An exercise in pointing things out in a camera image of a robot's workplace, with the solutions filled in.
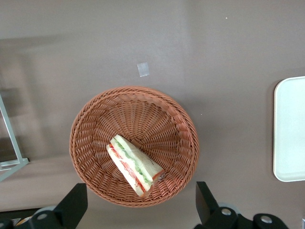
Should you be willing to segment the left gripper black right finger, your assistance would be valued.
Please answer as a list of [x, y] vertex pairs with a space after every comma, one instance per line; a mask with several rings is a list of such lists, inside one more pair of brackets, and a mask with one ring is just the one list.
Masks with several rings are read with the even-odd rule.
[[196, 209], [202, 224], [219, 208], [217, 201], [204, 181], [196, 182]]

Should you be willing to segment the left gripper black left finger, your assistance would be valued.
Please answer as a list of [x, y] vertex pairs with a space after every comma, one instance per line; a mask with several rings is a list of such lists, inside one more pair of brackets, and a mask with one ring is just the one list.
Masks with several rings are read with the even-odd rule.
[[88, 208], [87, 187], [76, 184], [53, 212], [66, 229], [75, 229]]

